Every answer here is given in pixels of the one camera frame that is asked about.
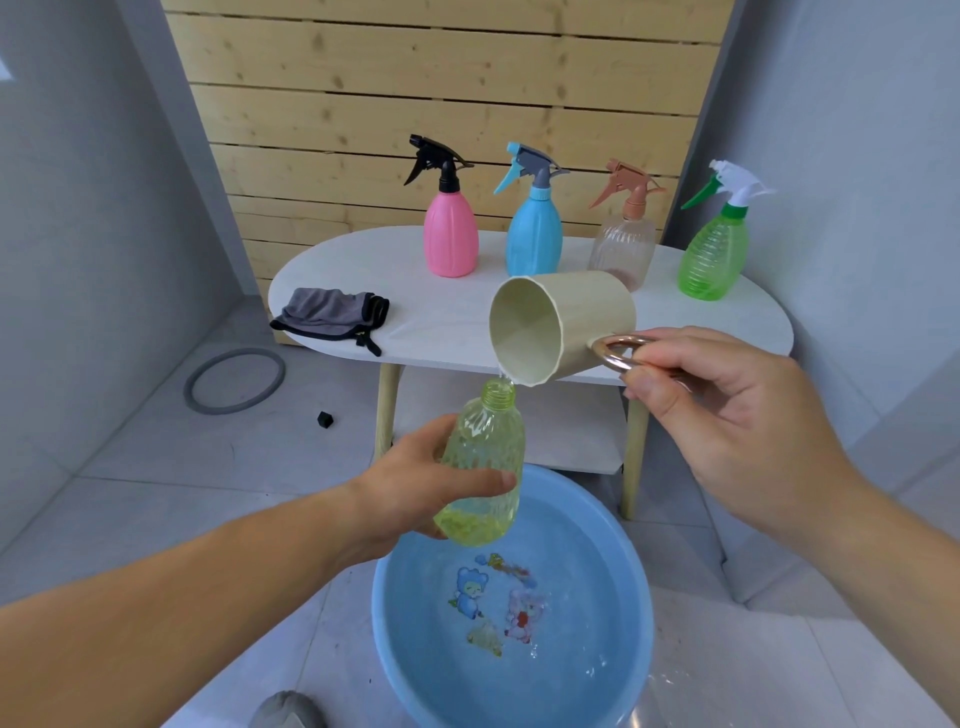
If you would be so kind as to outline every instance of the right hand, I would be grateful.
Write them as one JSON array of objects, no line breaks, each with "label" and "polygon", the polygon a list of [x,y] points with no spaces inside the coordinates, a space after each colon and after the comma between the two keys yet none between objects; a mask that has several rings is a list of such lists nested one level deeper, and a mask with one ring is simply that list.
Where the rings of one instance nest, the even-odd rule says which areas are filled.
[{"label": "right hand", "polygon": [[[694,476],[731,513],[791,541],[829,509],[836,489],[860,481],[800,366],[709,328],[656,328],[623,375]],[[711,383],[696,401],[658,369],[679,367]]]}]

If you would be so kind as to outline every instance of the shoe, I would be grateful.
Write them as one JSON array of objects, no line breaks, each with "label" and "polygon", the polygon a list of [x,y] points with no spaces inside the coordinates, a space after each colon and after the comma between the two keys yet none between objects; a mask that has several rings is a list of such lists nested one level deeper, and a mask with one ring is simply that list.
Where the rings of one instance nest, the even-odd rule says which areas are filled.
[{"label": "shoe", "polygon": [[271,695],[256,709],[250,728],[326,728],[324,714],[302,692]]}]

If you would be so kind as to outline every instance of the cartoon animal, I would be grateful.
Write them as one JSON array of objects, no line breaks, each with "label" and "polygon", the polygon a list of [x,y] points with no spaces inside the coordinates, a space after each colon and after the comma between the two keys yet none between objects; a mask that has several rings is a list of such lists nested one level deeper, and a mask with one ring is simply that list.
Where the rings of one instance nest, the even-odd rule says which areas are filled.
[{"label": "cartoon animal", "polygon": [[496,657],[503,657],[503,643],[489,619],[483,619],[467,633],[467,642],[482,647]]},{"label": "cartoon animal", "polygon": [[492,553],[490,555],[490,568],[512,576],[527,589],[536,589],[537,587],[537,580],[530,573],[529,569],[508,564],[498,553]]},{"label": "cartoon animal", "polygon": [[543,615],[543,600],[525,589],[510,592],[510,609],[507,612],[508,629],[503,630],[507,637],[513,637],[529,644],[534,634],[534,626]]},{"label": "cartoon animal", "polygon": [[477,598],[487,588],[490,577],[479,569],[460,567],[457,571],[457,593],[447,603],[468,619],[483,617]]}]

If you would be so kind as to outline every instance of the cup handle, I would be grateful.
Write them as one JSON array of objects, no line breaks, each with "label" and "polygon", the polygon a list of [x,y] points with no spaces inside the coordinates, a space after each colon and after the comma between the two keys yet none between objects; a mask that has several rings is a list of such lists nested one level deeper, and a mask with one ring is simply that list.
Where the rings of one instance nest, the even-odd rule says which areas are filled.
[{"label": "cup handle", "polygon": [[[630,351],[639,349],[644,344],[650,344],[657,339],[650,336],[638,336],[636,334],[615,334],[613,336],[601,336],[590,345],[604,366],[618,372],[629,372],[635,366],[639,366],[633,359],[618,354],[617,351]],[[670,378],[680,384],[687,392],[699,394],[707,387],[707,382],[685,372],[683,369],[664,369],[670,375]]]}]

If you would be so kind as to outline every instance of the bottle thread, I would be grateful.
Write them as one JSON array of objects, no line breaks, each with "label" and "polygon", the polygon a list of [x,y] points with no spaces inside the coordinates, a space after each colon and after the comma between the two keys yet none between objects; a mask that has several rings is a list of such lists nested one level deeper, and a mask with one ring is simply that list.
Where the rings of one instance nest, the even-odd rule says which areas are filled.
[{"label": "bottle thread", "polygon": [[516,388],[514,384],[504,376],[489,379],[483,385],[483,393],[480,395],[480,401],[487,409],[502,411],[514,406],[516,400]]}]

